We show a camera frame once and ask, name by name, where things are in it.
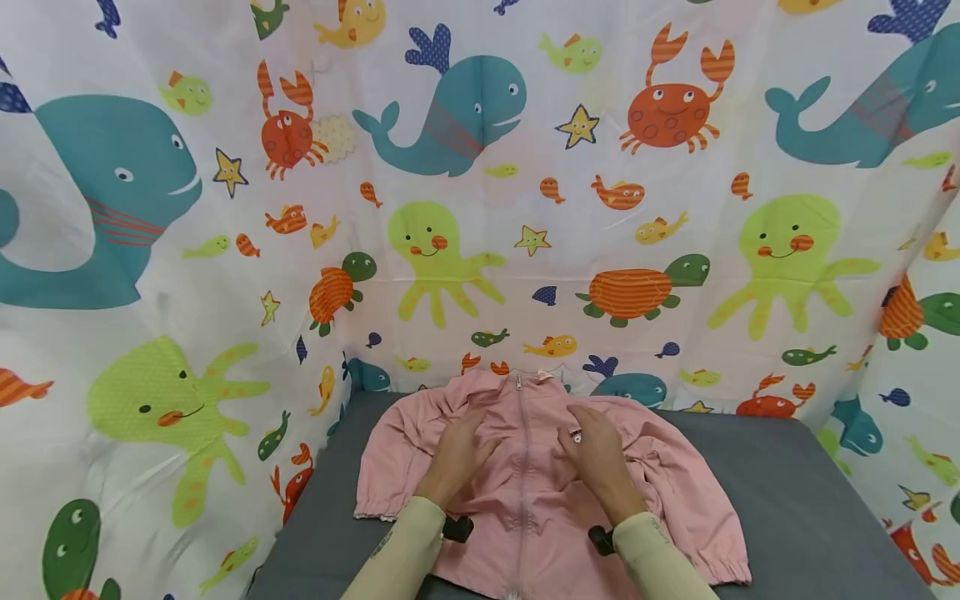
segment human hand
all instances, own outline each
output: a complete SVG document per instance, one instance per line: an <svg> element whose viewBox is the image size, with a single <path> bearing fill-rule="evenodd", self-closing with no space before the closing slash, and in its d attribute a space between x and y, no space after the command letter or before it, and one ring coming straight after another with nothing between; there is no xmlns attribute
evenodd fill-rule
<svg viewBox="0 0 960 600"><path fill-rule="evenodd" d="M450 500L473 479L500 445L499 440L487 440L480 447L473 442L473 434L486 415L487 409L471 409L444 428L430 468L420 480L414 495L422 496L441 510L446 510Z"/></svg>
<svg viewBox="0 0 960 600"><path fill-rule="evenodd" d="M628 517L646 511L643 496L627 470L623 439L613 423L587 406L571 404L566 410L580 423L581 440L575 443L563 427L557 428L557 439L581 481L600 501L611 525L616 527Z"/></svg>

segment cartoon crab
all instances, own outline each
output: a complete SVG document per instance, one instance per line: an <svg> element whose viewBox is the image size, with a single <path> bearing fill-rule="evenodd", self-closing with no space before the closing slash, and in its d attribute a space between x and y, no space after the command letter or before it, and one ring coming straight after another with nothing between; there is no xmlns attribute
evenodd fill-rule
<svg viewBox="0 0 960 600"><path fill-rule="evenodd" d="M715 57L709 48L704 48L700 55L700 68L709 80L717 84L717 90L712 96L697 87L689 84L653 85L654 69L658 64L664 64L674 59L684 48L686 34L669 39L670 23L660 30L651 49L650 68L647 69L647 86L640 91L630 104L627 113L627 122L630 129L620 136L626 139L620 150L626 150L633 144L630 154L635 155L636 149L643 144L658 148L672 148L686 142L688 151L693 154L696 149L693 139L700 140L700 149L707 148L707 139L701 129L713 135L713 139L720 137L720 131L707 122L710 115L710 103L720 97L724 82L733 72L733 44L729 40L723 42L720 56Z"/></svg>
<svg viewBox="0 0 960 600"><path fill-rule="evenodd" d="M280 110L276 115L270 113L268 104L274 96L274 86L270 83L270 72L267 70L267 62L260 61L260 66L256 70L256 82L260 86L260 94L263 95L263 114L267 117L267 122L263 124L260 131L260 141L263 143L263 150L267 153L267 170L270 171L270 179L280 173L280 180L287 169L293 169L300 162L301 158L306 158L310 166L316 166L313 157L315 156L320 163L324 162L324 156L320 150L328 153L330 149L322 142L313 137L313 130L310 128L310 122L313 120L313 88L310 82L299 71L294 71L297 75L297 84L293 85L287 80L280 78L280 87L287 98L307 108L306 118L301 117L290 110Z"/></svg>

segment person's arm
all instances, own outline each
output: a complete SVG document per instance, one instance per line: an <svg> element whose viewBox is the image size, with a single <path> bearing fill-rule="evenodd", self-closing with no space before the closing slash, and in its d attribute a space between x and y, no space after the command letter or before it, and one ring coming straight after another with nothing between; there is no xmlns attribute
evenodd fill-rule
<svg viewBox="0 0 960 600"><path fill-rule="evenodd" d="M557 437L580 479L597 497L613 525L613 546L644 600L718 600L697 569L660 530L647 512L623 457L622 439L602 413L568 406L580 423L574 443L560 428Z"/></svg>
<svg viewBox="0 0 960 600"><path fill-rule="evenodd" d="M413 600L440 554L447 504L487 462L499 441L473 435L486 411L471 411L440 436L437 453L396 523L373 550L341 600Z"/></svg>

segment gray surface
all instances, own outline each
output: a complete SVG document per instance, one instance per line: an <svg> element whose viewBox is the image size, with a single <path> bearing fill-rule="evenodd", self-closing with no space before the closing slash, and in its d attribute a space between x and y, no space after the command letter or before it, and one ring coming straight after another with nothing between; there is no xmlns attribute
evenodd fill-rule
<svg viewBox="0 0 960 600"><path fill-rule="evenodd" d="M390 528L352 515L367 438L402 396L354 395L249 598L333 600L344 592ZM806 427L789 420L660 415L704 455L743 524L754 584L716 588L720 598L933 598ZM482 597L432 576L418 596Z"/></svg>

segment shower curtain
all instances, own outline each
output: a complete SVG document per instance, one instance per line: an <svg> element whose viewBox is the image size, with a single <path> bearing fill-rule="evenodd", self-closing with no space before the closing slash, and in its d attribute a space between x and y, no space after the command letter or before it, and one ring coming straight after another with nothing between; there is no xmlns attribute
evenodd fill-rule
<svg viewBox="0 0 960 600"><path fill-rule="evenodd" d="M0 6L10 597L241 597L472 369L802 420L958 597L949 0Z"/></svg>

